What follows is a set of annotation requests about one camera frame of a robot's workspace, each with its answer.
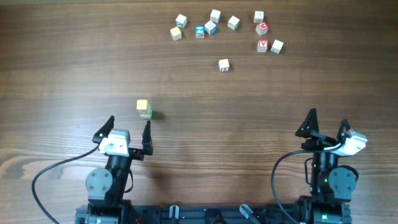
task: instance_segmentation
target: white block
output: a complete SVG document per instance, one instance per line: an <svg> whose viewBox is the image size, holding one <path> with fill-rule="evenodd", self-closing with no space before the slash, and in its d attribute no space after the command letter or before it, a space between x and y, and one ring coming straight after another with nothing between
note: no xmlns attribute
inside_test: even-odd
<svg viewBox="0 0 398 224"><path fill-rule="evenodd" d="M208 34L214 34L215 32L216 32L216 30L217 30L217 26L216 26L216 24L214 24L214 22L212 22L212 21L208 21L206 24L205 24L205 30L206 30L206 32L208 33Z"/></svg>
<svg viewBox="0 0 398 224"><path fill-rule="evenodd" d="M232 16L228 21L228 27L232 30L236 30L239 27L240 20Z"/></svg>
<svg viewBox="0 0 398 224"><path fill-rule="evenodd" d="M268 40L259 40L257 44L257 52L267 52Z"/></svg>
<svg viewBox="0 0 398 224"><path fill-rule="evenodd" d="M262 22L262 23L257 24L257 26L256 26L256 32L257 32L259 35L264 35L264 34L266 34L266 33L268 32L268 24L267 24L266 22Z"/></svg>
<svg viewBox="0 0 398 224"><path fill-rule="evenodd" d="M254 23L260 23L264 20L264 12L256 11L254 12Z"/></svg>
<svg viewBox="0 0 398 224"><path fill-rule="evenodd" d="M218 61L218 68L220 69L220 72L229 71L228 59L223 59L223 60Z"/></svg>
<svg viewBox="0 0 398 224"><path fill-rule="evenodd" d="M174 27L173 29L170 29L170 33L173 37L173 40L179 40L182 37L181 31L178 27Z"/></svg>
<svg viewBox="0 0 398 224"><path fill-rule="evenodd" d="M184 28L187 25L187 17L179 14L175 19L175 25L179 28Z"/></svg>
<svg viewBox="0 0 398 224"><path fill-rule="evenodd" d="M152 119L152 108L147 100L137 100L137 111L141 118Z"/></svg>
<svg viewBox="0 0 398 224"><path fill-rule="evenodd" d="M274 44L272 44L271 51L279 54L283 45L284 45L284 43L282 41L275 40Z"/></svg>
<svg viewBox="0 0 398 224"><path fill-rule="evenodd" d="M213 9L210 14L210 20L212 22L219 23L220 19L221 19L221 12L219 10Z"/></svg>
<svg viewBox="0 0 398 224"><path fill-rule="evenodd" d="M205 26L196 26L195 33L197 35L197 39L205 38Z"/></svg>

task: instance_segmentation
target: block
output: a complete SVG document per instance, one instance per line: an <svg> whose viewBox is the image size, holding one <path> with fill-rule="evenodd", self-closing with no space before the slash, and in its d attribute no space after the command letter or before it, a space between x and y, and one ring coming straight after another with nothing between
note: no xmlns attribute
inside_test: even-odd
<svg viewBox="0 0 398 224"><path fill-rule="evenodd" d="M141 118L152 119L152 108L147 100L137 100L137 111Z"/></svg>
<svg viewBox="0 0 398 224"><path fill-rule="evenodd" d="M179 14L175 19L175 25L179 28L184 28L187 25L187 17Z"/></svg>
<svg viewBox="0 0 398 224"><path fill-rule="evenodd" d="M232 30L236 30L239 26L240 20L234 16L232 16L228 21L228 27Z"/></svg>
<svg viewBox="0 0 398 224"><path fill-rule="evenodd" d="M205 38L205 26L196 26L195 33L197 38Z"/></svg>
<svg viewBox="0 0 398 224"><path fill-rule="evenodd" d="M271 51L279 54L283 45L284 45L284 43L282 41L275 40L274 44L272 44Z"/></svg>
<svg viewBox="0 0 398 224"><path fill-rule="evenodd" d="M254 23L260 23L264 20L264 12L263 11L255 11L254 12Z"/></svg>
<svg viewBox="0 0 398 224"><path fill-rule="evenodd" d="M228 59L223 59L223 60L218 61L218 68L220 69L220 72L229 71Z"/></svg>
<svg viewBox="0 0 398 224"><path fill-rule="evenodd" d="M261 22L256 26L256 32L259 35L264 35L268 32L268 24L266 22Z"/></svg>
<svg viewBox="0 0 398 224"><path fill-rule="evenodd" d="M213 9L210 14L210 21L219 23L221 19L221 12L219 10Z"/></svg>
<svg viewBox="0 0 398 224"><path fill-rule="evenodd" d="M178 27L174 27L173 29L170 29L170 33L173 37L173 40L179 40L182 37L181 31Z"/></svg>
<svg viewBox="0 0 398 224"><path fill-rule="evenodd" d="M214 22L212 22L212 21L208 21L206 24L205 24L205 30L206 30L206 32L208 33L208 34L214 34L215 32L216 32L216 30L217 30L217 26L216 26L216 24L214 24Z"/></svg>
<svg viewBox="0 0 398 224"><path fill-rule="evenodd" d="M257 44L257 52L267 52L268 40L259 40Z"/></svg>

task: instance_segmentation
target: wooden table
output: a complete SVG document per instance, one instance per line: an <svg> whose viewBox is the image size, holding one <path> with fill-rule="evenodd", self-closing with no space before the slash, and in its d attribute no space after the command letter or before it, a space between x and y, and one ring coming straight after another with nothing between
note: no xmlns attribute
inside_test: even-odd
<svg viewBox="0 0 398 224"><path fill-rule="evenodd" d="M367 134L368 146L340 164L361 177L351 201L354 223L398 221L397 3L355 1L147 2L0 7L1 223L50 223L30 191L44 167L89 151L112 114L140 147L148 99L154 155L133 162L135 205L275 203L276 160L300 149L294 136L310 108L321 132L340 121ZM215 35L194 27L222 12ZM255 10L270 30L255 32ZM182 40L170 29L188 17ZM227 28L232 16L238 30ZM256 52L259 39L284 42L280 54ZM231 71L220 73L228 58ZM284 203L309 194L303 161L281 163ZM87 204L85 179L98 152L57 167L37 193L61 223Z"/></svg>

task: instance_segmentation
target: wooden cube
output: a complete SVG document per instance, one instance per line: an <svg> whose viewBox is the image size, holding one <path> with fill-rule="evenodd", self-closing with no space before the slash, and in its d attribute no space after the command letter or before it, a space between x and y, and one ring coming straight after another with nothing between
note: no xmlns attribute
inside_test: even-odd
<svg viewBox="0 0 398 224"><path fill-rule="evenodd" d="M210 20L212 22L219 23L220 19L221 19L221 12L219 10L213 9L210 14Z"/></svg>
<svg viewBox="0 0 398 224"><path fill-rule="evenodd" d="M274 44L272 44L271 51L279 54L283 45L284 45L284 43L282 41L275 40Z"/></svg>
<svg viewBox="0 0 398 224"><path fill-rule="evenodd" d="M266 33L268 32L268 24L267 24L266 22L262 22L262 23L257 24L257 26L256 26L256 32L257 32L259 35L264 35L264 34L266 34Z"/></svg>
<svg viewBox="0 0 398 224"><path fill-rule="evenodd" d="M260 23L264 20L264 12L263 11L255 11L254 12L254 23Z"/></svg>
<svg viewBox="0 0 398 224"><path fill-rule="evenodd" d="M267 52L268 40L259 40L257 44L257 52Z"/></svg>
<svg viewBox="0 0 398 224"><path fill-rule="evenodd" d="M228 27L232 30L236 30L239 27L240 20L232 16L228 21Z"/></svg>
<svg viewBox="0 0 398 224"><path fill-rule="evenodd" d="M170 33L173 37L173 40L179 40L182 37L181 31L178 27L174 27L173 29L170 29Z"/></svg>
<svg viewBox="0 0 398 224"><path fill-rule="evenodd" d="M137 111L141 118L152 119L152 108L147 100L137 100Z"/></svg>
<svg viewBox="0 0 398 224"><path fill-rule="evenodd" d="M220 72L229 71L228 59L223 59L223 60L218 61L218 68L220 69Z"/></svg>
<svg viewBox="0 0 398 224"><path fill-rule="evenodd" d="M205 38L205 26L196 26L195 33L197 38Z"/></svg>
<svg viewBox="0 0 398 224"><path fill-rule="evenodd" d="M214 22L212 22L212 21L208 21L206 24L205 24L205 30L206 30L206 32L208 33L208 34L214 34L215 32L216 32L216 30L217 30L217 26L216 26L216 24L214 24Z"/></svg>
<svg viewBox="0 0 398 224"><path fill-rule="evenodd" d="M179 14L175 19L175 25L179 28L184 28L187 25L187 17Z"/></svg>

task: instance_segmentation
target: round joint cover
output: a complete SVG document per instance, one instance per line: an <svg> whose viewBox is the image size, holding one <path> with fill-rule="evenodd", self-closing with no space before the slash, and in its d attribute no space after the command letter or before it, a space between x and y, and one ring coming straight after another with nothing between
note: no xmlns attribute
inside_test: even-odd
<svg viewBox="0 0 398 224"><path fill-rule="evenodd" d="M328 181L334 192L352 192L356 185L354 174L344 167L333 169L329 174Z"/></svg>
<svg viewBox="0 0 398 224"><path fill-rule="evenodd" d="M113 177L109 170L104 168L95 169L86 178L86 189L92 193L105 193L113 183Z"/></svg>

